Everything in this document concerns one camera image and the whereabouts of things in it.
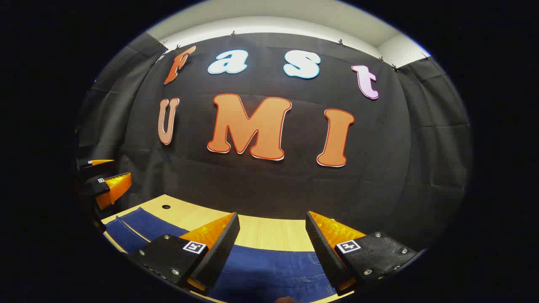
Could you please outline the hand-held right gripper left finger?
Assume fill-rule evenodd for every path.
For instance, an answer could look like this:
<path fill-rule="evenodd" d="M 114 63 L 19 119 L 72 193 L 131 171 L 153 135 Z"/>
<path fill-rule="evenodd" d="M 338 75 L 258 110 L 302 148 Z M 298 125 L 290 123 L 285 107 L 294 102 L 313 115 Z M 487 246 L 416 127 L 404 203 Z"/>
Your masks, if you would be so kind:
<path fill-rule="evenodd" d="M 239 217 L 233 212 L 179 237 L 162 234 L 128 258 L 176 287 L 207 295 L 221 275 L 239 231 Z"/>

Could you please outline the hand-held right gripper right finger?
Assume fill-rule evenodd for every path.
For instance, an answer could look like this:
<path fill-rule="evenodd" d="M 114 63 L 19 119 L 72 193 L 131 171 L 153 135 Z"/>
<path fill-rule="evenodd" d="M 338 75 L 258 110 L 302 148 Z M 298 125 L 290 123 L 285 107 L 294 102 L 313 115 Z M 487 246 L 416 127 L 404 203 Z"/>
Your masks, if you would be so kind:
<path fill-rule="evenodd" d="M 312 211 L 306 212 L 305 228 L 338 295 L 385 284 L 422 255 L 386 232 L 364 234 Z"/>

